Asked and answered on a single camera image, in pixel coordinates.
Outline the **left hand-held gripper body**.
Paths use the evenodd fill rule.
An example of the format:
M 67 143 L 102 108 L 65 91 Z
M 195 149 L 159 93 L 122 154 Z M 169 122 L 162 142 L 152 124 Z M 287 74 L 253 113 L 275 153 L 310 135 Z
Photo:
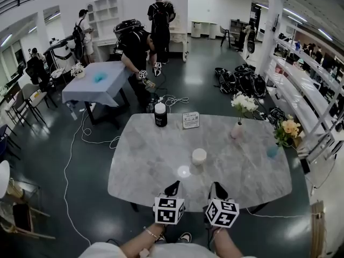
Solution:
M 160 194 L 154 199 L 155 223 L 177 225 L 185 210 L 185 200 Z

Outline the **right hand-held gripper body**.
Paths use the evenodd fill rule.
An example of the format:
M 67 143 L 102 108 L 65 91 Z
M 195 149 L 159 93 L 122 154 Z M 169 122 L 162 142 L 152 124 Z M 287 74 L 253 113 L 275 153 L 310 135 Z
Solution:
M 232 199 L 225 201 L 213 198 L 205 211 L 205 215 L 211 226 L 231 228 L 239 216 L 239 204 Z

